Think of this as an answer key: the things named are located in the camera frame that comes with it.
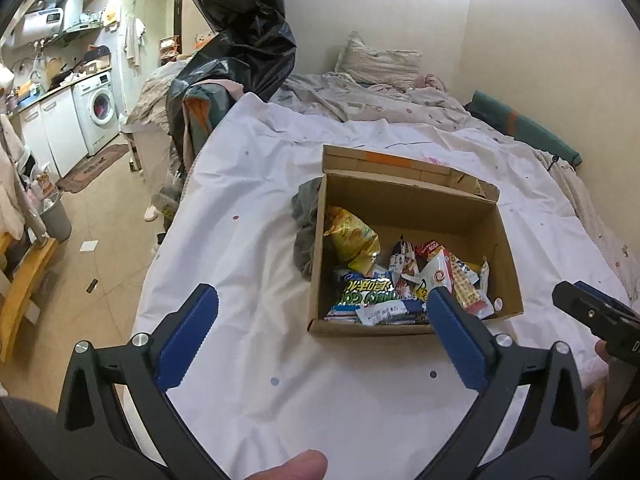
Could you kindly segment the person's left hand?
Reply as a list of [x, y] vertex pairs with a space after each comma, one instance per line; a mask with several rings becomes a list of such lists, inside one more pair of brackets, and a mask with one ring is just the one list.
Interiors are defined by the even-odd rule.
[[247, 480], [323, 480], [328, 466], [323, 453], [307, 450], [280, 466], [252, 474]]

